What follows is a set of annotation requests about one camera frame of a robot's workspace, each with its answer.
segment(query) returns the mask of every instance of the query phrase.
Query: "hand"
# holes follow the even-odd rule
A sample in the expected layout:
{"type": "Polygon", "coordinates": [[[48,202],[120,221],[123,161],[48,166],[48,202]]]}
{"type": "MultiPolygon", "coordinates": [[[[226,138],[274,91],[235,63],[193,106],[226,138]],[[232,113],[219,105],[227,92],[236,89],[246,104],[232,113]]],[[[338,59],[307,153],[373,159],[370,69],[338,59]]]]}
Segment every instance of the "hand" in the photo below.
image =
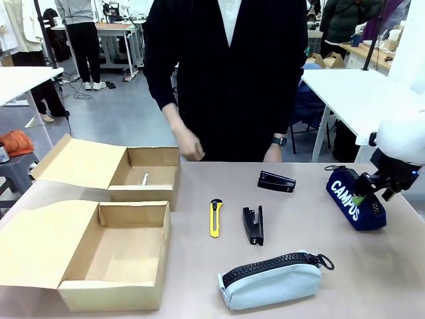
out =
{"type": "Polygon", "coordinates": [[[201,161],[205,153],[201,143],[196,135],[186,126],[181,126],[173,130],[177,143],[180,145],[180,151],[188,161],[201,161]]]}
{"type": "Polygon", "coordinates": [[[272,144],[264,156],[264,163],[281,163],[282,149],[278,144],[272,144]]]}

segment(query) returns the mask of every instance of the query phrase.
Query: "wristwatch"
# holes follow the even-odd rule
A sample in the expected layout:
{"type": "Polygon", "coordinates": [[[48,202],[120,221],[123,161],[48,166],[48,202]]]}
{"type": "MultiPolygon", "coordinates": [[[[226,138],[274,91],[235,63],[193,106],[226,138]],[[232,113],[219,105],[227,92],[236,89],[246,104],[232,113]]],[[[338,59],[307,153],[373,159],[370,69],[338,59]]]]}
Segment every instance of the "wristwatch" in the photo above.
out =
{"type": "Polygon", "coordinates": [[[272,143],[279,146],[286,146],[288,140],[286,138],[273,138],[272,143]]]}

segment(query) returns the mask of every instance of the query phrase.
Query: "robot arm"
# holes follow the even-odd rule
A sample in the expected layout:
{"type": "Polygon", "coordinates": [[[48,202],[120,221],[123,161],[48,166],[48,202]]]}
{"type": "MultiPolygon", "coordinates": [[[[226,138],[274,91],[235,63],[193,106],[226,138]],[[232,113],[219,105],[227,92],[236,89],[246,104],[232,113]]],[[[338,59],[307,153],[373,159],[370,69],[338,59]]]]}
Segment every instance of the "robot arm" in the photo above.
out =
{"type": "Polygon", "coordinates": [[[386,188],[382,197],[389,201],[394,194],[412,187],[425,165],[425,109],[393,114],[371,134],[369,145],[378,147],[371,158],[378,171],[363,173],[355,182],[353,201],[357,205],[380,189],[386,188]]]}

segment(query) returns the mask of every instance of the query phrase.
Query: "white shirt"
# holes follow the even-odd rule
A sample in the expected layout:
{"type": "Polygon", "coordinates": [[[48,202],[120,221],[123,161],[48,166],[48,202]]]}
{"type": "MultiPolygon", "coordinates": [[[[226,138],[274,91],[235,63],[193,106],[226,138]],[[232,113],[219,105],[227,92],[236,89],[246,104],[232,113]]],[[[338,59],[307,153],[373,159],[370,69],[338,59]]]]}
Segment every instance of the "white shirt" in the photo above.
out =
{"type": "Polygon", "coordinates": [[[241,2],[242,0],[218,0],[229,46],[232,44],[234,27],[236,26],[241,2]]]}

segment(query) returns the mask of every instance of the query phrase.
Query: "floor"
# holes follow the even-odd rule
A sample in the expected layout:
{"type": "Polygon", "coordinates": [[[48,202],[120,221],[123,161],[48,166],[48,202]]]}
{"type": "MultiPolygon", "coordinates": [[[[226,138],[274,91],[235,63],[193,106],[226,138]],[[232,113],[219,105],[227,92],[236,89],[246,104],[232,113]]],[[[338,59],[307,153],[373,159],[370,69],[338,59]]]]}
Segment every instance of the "floor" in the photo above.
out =
{"type": "MultiPolygon", "coordinates": [[[[67,74],[75,72],[71,60],[61,64],[67,74]]],[[[122,81],[122,75],[104,73],[102,80],[113,82],[116,89],[101,91],[85,91],[80,86],[81,81],[63,86],[63,101],[70,112],[70,127],[72,136],[83,140],[104,142],[125,146],[175,146],[176,141],[168,127],[167,121],[158,109],[154,99],[149,94],[146,78],[140,72],[132,82],[122,81]],[[89,94],[89,99],[74,98],[75,89],[89,94]]],[[[9,130],[23,128],[32,118],[28,107],[2,107],[0,109],[0,134],[9,130]]],[[[57,143],[64,134],[69,134],[68,123],[65,119],[46,124],[53,144],[57,143]]],[[[303,125],[297,125],[297,130],[305,130],[303,125]]],[[[42,158],[48,152],[37,134],[38,128],[24,129],[35,145],[35,154],[42,158]]],[[[297,154],[292,152],[292,143],[284,148],[284,161],[310,162],[316,132],[296,134],[297,154]]],[[[326,139],[323,141],[320,162],[334,162],[335,159],[328,149],[326,139]]],[[[417,209],[425,214],[425,203],[417,204],[417,209]]]]}

